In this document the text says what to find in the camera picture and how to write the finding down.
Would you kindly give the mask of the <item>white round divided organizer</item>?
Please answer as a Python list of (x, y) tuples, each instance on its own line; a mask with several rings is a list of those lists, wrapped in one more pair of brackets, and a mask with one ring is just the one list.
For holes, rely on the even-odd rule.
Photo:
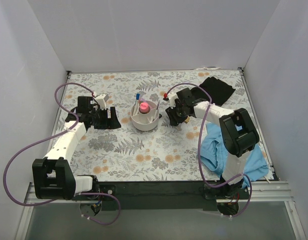
[(158, 122), (159, 122), (159, 110), (158, 113), (156, 115), (156, 119), (153, 119), (153, 115), (155, 112), (155, 108), (156, 108), (156, 103), (152, 102), (152, 101), (147, 101), (147, 103), (150, 105), (150, 112), (147, 114), (141, 114), (141, 113), (137, 113), (134, 114), (134, 105), (131, 107), (130, 110), (130, 114), (131, 114), (131, 122), (133, 124), (133, 126), (143, 132), (147, 132), (147, 131), (151, 131), (154, 128), (156, 128), (158, 126)]

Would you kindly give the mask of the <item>pink pack of pens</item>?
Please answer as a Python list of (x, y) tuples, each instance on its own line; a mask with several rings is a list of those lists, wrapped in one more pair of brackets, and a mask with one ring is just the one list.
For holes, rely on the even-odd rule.
[(147, 102), (141, 102), (139, 105), (139, 113), (147, 114), (150, 112), (150, 105)]

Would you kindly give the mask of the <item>blue capped white marker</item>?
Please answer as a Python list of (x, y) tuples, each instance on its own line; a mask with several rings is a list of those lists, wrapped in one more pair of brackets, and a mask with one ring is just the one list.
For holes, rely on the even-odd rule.
[(139, 98), (140, 98), (140, 94), (137, 93), (137, 94), (136, 94), (136, 103), (135, 103), (135, 107), (134, 107), (134, 114), (136, 114), (137, 111), (138, 111), (138, 107), (139, 107)]

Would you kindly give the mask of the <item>thin purple gel pen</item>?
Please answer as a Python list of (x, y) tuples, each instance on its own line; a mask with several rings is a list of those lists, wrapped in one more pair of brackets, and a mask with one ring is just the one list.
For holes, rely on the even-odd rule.
[(156, 105), (155, 112), (154, 112), (154, 115), (153, 115), (153, 119), (156, 119), (156, 115), (158, 113), (159, 105), (160, 105), (160, 100), (158, 101), (158, 103)]

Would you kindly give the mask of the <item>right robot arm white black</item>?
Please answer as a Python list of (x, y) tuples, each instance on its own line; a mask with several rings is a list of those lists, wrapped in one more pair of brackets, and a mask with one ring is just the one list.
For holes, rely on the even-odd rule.
[(211, 100), (195, 98), (189, 88), (177, 93), (169, 90), (163, 99), (169, 102), (166, 109), (172, 126), (178, 126), (188, 117), (209, 121), (220, 127), (227, 150), (227, 161), (218, 184), (204, 183), (203, 191), (212, 196), (231, 199), (243, 185), (244, 168), (249, 154), (259, 142), (258, 132), (248, 111), (231, 110), (217, 106)]

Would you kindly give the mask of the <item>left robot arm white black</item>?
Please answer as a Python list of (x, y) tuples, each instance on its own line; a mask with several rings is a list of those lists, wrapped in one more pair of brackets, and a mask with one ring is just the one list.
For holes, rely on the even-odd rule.
[(70, 162), (82, 137), (89, 128), (115, 130), (121, 127), (115, 107), (107, 107), (107, 94), (79, 96), (78, 105), (68, 111), (65, 133), (51, 150), (32, 164), (36, 197), (39, 199), (71, 200), (83, 193), (95, 200), (100, 188), (95, 175), (74, 175)]

